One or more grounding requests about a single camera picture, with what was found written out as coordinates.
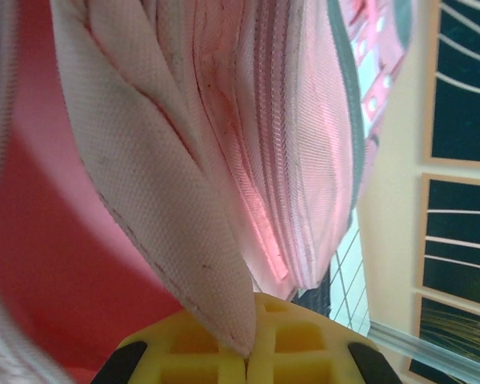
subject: black plastic part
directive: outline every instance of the black plastic part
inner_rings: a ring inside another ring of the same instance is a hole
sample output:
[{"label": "black plastic part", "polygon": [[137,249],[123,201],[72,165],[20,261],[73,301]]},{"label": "black plastic part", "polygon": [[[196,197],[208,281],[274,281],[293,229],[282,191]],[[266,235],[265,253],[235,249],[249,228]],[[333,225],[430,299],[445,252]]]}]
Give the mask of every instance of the black plastic part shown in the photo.
[{"label": "black plastic part", "polygon": [[90,384],[128,384],[147,349],[145,342],[132,342],[116,350]]},{"label": "black plastic part", "polygon": [[350,343],[349,351],[366,384],[402,384],[379,351],[361,342]]}]

